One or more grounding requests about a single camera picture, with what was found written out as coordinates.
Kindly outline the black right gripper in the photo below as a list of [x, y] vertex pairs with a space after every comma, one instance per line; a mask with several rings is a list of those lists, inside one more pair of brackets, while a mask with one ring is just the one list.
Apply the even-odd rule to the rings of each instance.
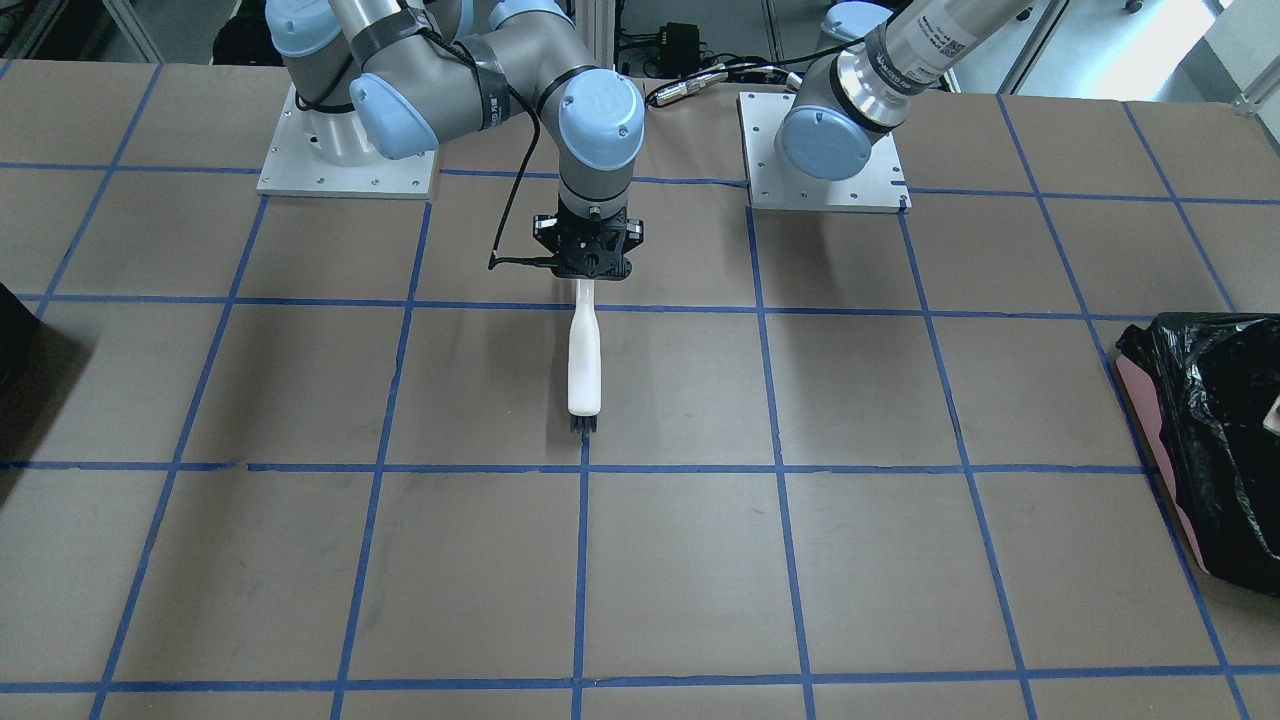
[[621, 209], [613, 217], [582, 218], [566, 208], [553, 215], [536, 215], [532, 237], [550, 252], [532, 264], [559, 278], [623, 281], [632, 264], [626, 254], [644, 242], [644, 222], [627, 218]]

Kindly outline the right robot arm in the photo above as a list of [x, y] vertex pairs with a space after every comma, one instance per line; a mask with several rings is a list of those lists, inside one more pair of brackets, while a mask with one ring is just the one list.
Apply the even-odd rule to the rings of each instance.
[[557, 3], [500, 1], [481, 33], [470, 1], [269, 1], [265, 20], [291, 92], [261, 193], [424, 199], [443, 143], [524, 115], [559, 152], [557, 209], [532, 229], [547, 252], [530, 265], [630, 274], [644, 97], [594, 61]]

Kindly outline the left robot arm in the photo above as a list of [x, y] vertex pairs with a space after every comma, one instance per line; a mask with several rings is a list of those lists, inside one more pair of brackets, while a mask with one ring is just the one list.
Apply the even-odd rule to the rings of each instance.
[[820, 181], [860, 173], [913, 97], [1025, 9], [1024, 1], [873, 1], [829, 6], [776, 145]]

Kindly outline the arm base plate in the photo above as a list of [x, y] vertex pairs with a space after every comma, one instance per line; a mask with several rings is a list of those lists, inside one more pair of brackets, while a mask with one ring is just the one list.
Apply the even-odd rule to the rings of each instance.
[[846, 115], [790, 94], [742, 92], [750, 202], [788, 211], [900, 213], [913, 206], [893, 136], [873, 142]]
[[429, 200], [435, 173], [435, 151], [387, 159], [356, 113], [303, 111], [291, 86], [256, 190], [266, 196]]

